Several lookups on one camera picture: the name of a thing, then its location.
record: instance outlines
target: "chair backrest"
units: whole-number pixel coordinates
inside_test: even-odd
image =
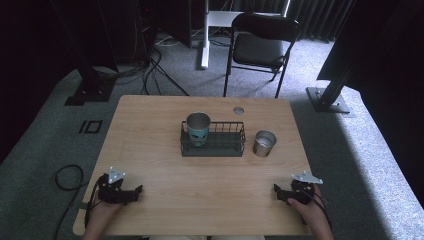
[[[291,18],[252,13],[241,13],[232,22],[234,31],[250,32],[265,39],[294,43],[300,35],[299,23]]]

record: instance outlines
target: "stainless steel cup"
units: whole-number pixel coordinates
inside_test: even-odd
[[[194,112],[187,117],[187,128],[190,141],[196,146],[204,145],[208,138],[211,119],[202,112]]]
[[[275,143],[277,143],[277,138],[272,132],[261,130],[256,133],[253,153],[259,157],[267,157]]]

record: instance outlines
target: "tripod base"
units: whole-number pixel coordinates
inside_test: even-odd
[[[322,105],[320,98],[325,88],[308,87],[306,92],[308,93],[309,99],[311,99],[312,105],[317,112],[331,112],[331,113],[344,113],[348,114],[351,112],[349,107],[346,105],[342,95],[339,95],[330,106]]]
[[[83,106],[85,102],[109,101],[116,80],[117,78],[102,79],[102,85],[95,91],[85,91],[84,80],[82,80],[74,96],[66,100],[65,106]]]

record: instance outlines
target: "small hole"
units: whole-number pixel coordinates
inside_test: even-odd
[[[243,115],[243,113],[244,113],[244,109],[243,109],[242,107],[235,107],[235,108],[233,109],[233,112],[234,112],[235,114],[237,114],[237,115]]]

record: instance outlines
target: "silver cup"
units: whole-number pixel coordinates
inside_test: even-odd
[[[272,132],[261,130],[256,133],[253,153],[259,157],[267,157],[275,143],[277,143],[277,138]]]

